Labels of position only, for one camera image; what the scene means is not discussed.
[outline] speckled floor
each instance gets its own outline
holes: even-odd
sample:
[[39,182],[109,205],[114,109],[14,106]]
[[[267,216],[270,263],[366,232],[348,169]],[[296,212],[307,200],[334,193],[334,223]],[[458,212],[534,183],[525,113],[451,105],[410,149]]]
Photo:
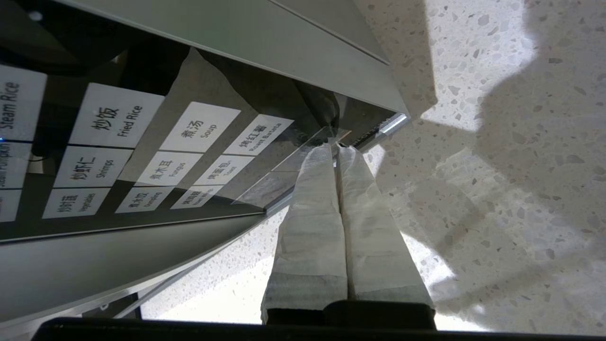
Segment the speckled floor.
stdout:
[[[365,157],[438,327],[606,334],[606,2],[356,2],[413,116]],[[144,317],[258,323],[283,216]]]

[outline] food label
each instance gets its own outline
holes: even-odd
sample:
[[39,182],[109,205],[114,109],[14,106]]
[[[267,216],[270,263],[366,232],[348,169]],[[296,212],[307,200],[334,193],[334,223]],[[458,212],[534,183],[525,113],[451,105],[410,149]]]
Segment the food label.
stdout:
[[170,209],[202,207],[222,188],[223,186],[192,186]]
[[112,187],[132,153],[131,149],[69,146],[54,187]]
[[133,187],[116,213],[153,211],[169,195],[174,187]]
[[19,208],[21,190],[0,191],[0,223],[14,221]]
[[217,160],[196,180],[196,185],[202,184],[227,184],[240,171],[253,161],[254,157],[243,157],[239,155],[221,155]]
[[259,155],[292,122],[286,118],[259,115],[223,154]]
[[239,113],[240,110],[191,102],[160,149],[206,152]]
[[53,189],[42,219],[93,215],[109,193],[109,188]]
[[31,148],[29,143],[0,142],[0,189],[23,187]]
[[176,186],[202,154],[156,152],[135,186]]
[[46,75],[0,65],[0,137],[33,141]]
[[90,83],[71,144],[134,148],[164,96]]

